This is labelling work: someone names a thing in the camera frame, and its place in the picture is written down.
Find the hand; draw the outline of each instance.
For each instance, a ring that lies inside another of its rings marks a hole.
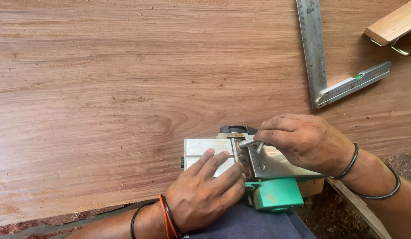
[[[355,146],[323,118],[283,114],[264,122],[254,140],[277,147],[298,167],[329,176],[340,175],[351,161]]]
[[[244,195],[245,174],[236,163],[213,179],[229,152],[203,156],[176,179],[166,193],[171,214],[182,233],[208,226]]]

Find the wooden board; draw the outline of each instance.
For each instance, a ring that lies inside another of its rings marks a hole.
[[[364,34],[385,46],[411,31],[411,1],[376,23]]]
[[[184,138],[286,112],[411,152],[411,57],[362,35],[399,5],[321,8],[328,79],[393,65],[311,111],[294,1],[0,0],[0,225],[156,198]]]

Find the black bracelet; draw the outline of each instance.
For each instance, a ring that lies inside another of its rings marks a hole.
[[[332,177],[335,180],[339,180],[340,178],[346,176],[346,174],[350,171],[350,169],[352,168],[353,164],[356,161],[356,158],[358,157],[358,152],[359,152],[359,146],[357,143],[354,143],[355,145],[355,153],[353,154],[353,158],[350,161],[350,164],[347,166],[347,168],[344,170],[344,172],[342,172],[339,176],[336,177]]]
[[[162,202],[164,203],[164,207],[166,208],[167,215],[168,215],[168,219],[171,221],[171,223],[172,223],[173,226],[174,226],[174,230],[176,231],[176,233],[177,233],[177,235],[178,235],[179,237],[182,237],[182,234],[181,234],[179,228],[177,227],[176,222],[175,222],[174,219],[173,219],[173,216],[171,215],[170,209],[168,208],[168,205],[167,205],[167,201],[166,201],[166,197],[165,197],[165,196],[162,196]]]
[[[131,235],[131,239],[136,239],[134,238],[134,232],[133,232],[133,223],[134,223],[134,218],[136,217],[137,213],[140,211],[140,209],[142,209],[144,206],[148,206],[154,204],[154,202],[147,202],[144,205],[140,206],[136,212],[134,213],[133,217],[131,218],[131,222],[130,222],[130,235]]]
[[[390,193],[383,195],[383,196],[379,196],[379,197],[372,197],[372,196],[366,196],[363,194],[360,194],[354,190],[352,190],[350,187],[347,187],[350,191],[352,191],[352,193],[358,195],[359,197],[362,198],[366,198],[366,199],[374,199],[374,200],[383,200],[383,199],[387,199],[391,196],[393,196],[395,193],[397,193],[397,191],[399,191],[400,188],[400,177],[399,175],[397,175],[396,171],[394,171],[394,169],[392,167],[390,167],[387,163],[385,164],[394,174],[394,177],[396,177],[396,186],[394,187],[393,191],[391,191]]]

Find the wooden handle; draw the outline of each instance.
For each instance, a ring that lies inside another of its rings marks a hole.
[[[411,31],[411,1],[368,27],[364,34],[385,46]]]

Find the wood shavings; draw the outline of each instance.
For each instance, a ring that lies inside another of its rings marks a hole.
[[[146,19],[146,17],[144,17],[142,14],[140,14],[140,13],[138,13],[138,12],[134,12],[134,13],[136,13],[139,17],[141,17],[141,18],[143,18],[143,19]]]

